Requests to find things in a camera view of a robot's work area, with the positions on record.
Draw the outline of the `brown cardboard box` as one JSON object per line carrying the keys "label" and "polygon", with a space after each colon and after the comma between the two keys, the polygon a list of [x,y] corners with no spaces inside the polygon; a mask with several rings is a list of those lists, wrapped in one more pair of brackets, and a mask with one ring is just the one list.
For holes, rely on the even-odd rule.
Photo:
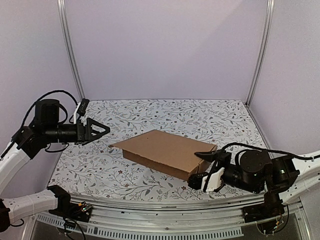
{"label": "brown cardboard box", "polygon": [[121,149],[127,160],[184,181],[192,174],[206,171],[210,165],[197,157],[196,152],[217,149],[215,144],[160,130],[145,132],[110,147]]}

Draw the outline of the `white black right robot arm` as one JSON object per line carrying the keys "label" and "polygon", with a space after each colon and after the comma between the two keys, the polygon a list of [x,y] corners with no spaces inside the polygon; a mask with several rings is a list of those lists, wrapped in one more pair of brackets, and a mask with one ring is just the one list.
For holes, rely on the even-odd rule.
{"label": "white black right robot arm", "polygon": [[243,149],[234,156],[235,163],[232,154],[222,149],[195,155],[212,168],[190,175],[190,188],[210,193],[229,185],[254,194],[264,192],[264,203],[258,208],[262,218],[278,210],[277,202],[292,203],[320,182],[319,151],[271,158],[266,150]]}

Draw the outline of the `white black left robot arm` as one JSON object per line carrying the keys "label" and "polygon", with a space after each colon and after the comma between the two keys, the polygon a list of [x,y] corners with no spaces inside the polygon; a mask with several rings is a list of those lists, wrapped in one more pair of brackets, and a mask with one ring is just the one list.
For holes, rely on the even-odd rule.
{"label": "white black left robot arm", "polygon": [[[12,137],[6,150],[0,156],[0,189],[8,185],[18,171],[50,144],[86,145],[110,132],[110,128],[92,118],[82,123],[74,118],[73,123],[60,121],[60,110],[64,106],[57,99],[43,99],[35,102],[34,118],[29,125],[23,125]],[[58,185],[18,198],[0,200],[0,230],[14,227],[18,220],[34,214],[49,211],[51,214],[70,220],[88,222],[91,208],[86,203],[71,202],[70,194]]]}

